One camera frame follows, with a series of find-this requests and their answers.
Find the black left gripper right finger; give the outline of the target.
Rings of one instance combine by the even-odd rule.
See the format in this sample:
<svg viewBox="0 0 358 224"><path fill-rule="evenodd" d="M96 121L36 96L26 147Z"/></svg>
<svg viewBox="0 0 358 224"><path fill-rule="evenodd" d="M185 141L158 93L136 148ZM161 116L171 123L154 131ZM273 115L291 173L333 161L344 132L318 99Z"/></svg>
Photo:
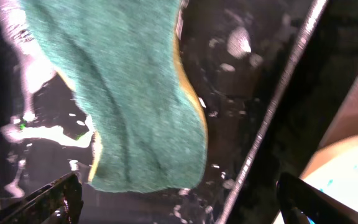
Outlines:
<svg viewBox="0 0 358 224"><path fill-rule="evenodd" d="M358 212L301 179L282 173L277 199L285 224L358 224Z"/></svg>

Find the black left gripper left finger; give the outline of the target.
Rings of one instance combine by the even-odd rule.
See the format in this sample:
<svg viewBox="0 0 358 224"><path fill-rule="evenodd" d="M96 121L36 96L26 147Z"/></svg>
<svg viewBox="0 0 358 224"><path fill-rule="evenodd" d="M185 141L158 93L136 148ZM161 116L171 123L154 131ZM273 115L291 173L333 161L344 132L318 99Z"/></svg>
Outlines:
<svg viewBox="0 0 358 224"><path fill-rule="evenodd" d="M77 224L82 208L82 184L72 172L0 210L0 224Z"/></svg>

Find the white plate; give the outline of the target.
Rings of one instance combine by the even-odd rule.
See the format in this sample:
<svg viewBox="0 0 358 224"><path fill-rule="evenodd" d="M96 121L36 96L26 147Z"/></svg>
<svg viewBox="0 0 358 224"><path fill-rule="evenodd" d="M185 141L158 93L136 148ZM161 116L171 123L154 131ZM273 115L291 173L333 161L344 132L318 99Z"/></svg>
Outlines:
<svg viewBox="0 0 358 224"><path fill-rule="evenodd" d="M358 212L358 135L318 151L298 178ZM284 223L281 212L278 223Z"/></svg>

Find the green yellow sponge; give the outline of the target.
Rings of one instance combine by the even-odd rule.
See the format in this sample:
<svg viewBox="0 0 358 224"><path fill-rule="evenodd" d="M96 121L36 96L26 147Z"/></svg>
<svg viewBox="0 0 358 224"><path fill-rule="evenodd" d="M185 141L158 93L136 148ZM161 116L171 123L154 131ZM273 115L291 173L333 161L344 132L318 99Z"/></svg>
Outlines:
<svg viewBox="0 0 358 224"><path fill-rule="evenodd" d="M180 2L30 0L21 7L100 138L89 184L114 193L196 187L208 131L180 62Z"/></svg>

